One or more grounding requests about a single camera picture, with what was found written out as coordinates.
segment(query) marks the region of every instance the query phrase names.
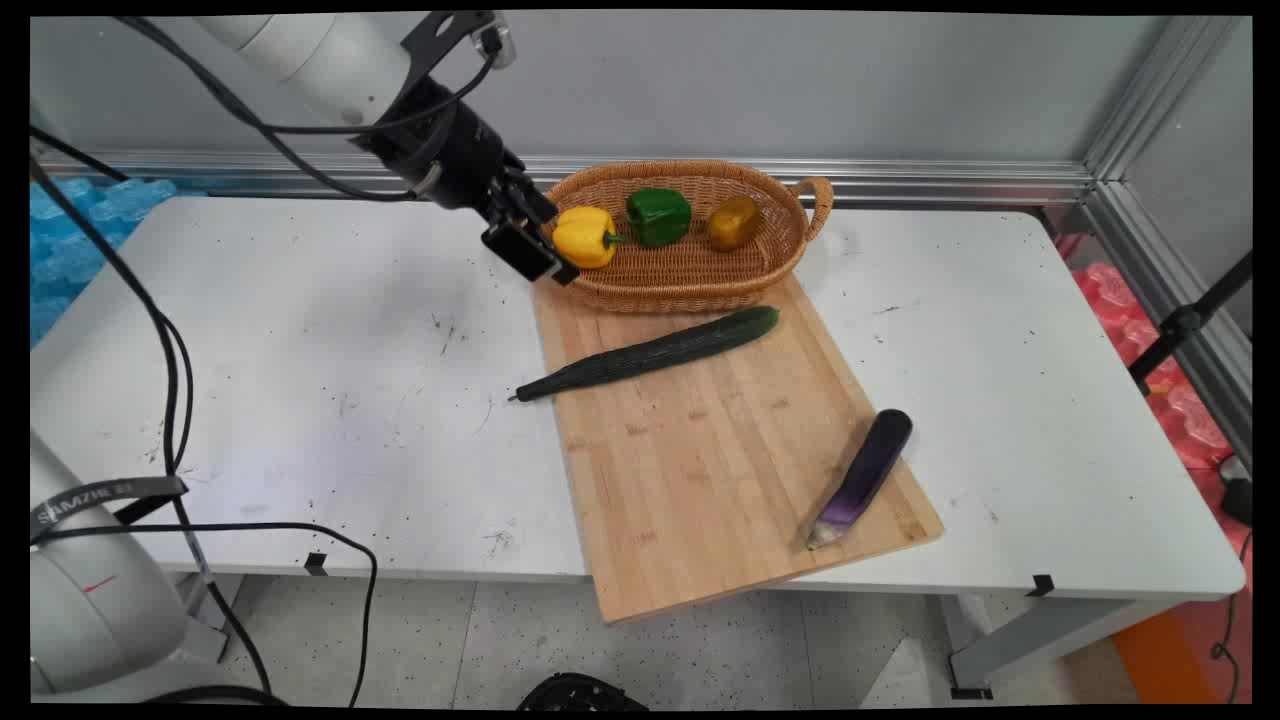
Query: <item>basket handle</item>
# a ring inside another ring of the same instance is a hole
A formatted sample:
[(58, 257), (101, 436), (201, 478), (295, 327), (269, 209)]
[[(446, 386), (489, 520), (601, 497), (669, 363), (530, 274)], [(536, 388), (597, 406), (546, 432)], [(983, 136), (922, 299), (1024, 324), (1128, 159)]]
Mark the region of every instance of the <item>basket handle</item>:
[(787, 187), (787, 190), (796, 199), (800, 197), (801, 192), (813, 192), (813, 219), (809, 220), (809, 229), (804, 236), (805, 242), (809, 242), (818, 237), (818, 233), (822, 232), (822, 225), (827, 224), (827, 215), (831, 214), (831, 206), (836, 202), (836, 191), (831, 187), (831, 181), (823, 177), (804, 178)]

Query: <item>yellow bell pepper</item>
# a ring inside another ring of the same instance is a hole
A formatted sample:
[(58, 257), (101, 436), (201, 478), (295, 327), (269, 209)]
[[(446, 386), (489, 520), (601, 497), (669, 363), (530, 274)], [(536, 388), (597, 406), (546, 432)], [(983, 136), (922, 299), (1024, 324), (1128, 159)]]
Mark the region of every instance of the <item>yellow bell pepper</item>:
[(707, 219), (708, 243), (721, 252), (742, 247), (759, 229), (760, 208), (745, 195), (730, 197)]
[(609, 213), (599, 208), (571, 208), (559, 214), (552, 243), (580, 269), (603, 268), (613, 260), (622, 242)]

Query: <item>tiled floor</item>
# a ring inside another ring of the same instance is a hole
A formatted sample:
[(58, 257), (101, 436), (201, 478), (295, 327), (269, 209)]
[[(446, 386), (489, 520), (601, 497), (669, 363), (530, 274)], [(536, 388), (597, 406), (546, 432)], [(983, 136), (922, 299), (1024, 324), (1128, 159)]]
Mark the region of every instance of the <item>tiled floor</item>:
[[(346, 705), (364, 580), (246, 579), (237, 615), (274, 692)], [(1025, 605), (988, 601), (1004, 623)], [(556, 671), (653, 710), (951, 706), (934, 598), (762, 591), (607, 628), (591, 585), (378, 583), (362, 707), (513, 708)], [(223, 664), (256, 684), (238, 641)], [(997, 684), (998, 705), (1137, 702), (1110, 641)]]

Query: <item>eggplant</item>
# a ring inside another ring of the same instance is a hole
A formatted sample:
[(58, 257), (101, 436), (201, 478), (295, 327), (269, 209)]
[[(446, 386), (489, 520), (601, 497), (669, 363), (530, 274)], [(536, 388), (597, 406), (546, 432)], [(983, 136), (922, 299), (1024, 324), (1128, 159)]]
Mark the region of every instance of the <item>eggplant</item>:
[(845, 473), (827, 506), (818, 514), (809, 539), (809, 550), (818, 550), (840, 539), (852, 527), (884, 484), (884, 478), (911, 436), (911, 419), (901, 410), (881, 410), (867, 430), (867, 439)]

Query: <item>green bell pepper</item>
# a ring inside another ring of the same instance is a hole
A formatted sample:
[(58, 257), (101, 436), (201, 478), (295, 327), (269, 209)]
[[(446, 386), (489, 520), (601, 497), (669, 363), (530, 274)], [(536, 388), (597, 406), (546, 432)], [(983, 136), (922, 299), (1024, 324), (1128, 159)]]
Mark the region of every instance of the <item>green bell pepper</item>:
[(646, 187), (627, 197), (631, 236), (645, 247), (663, 247), (685, 237), (694, 211), (685, 196), (664, 187)]

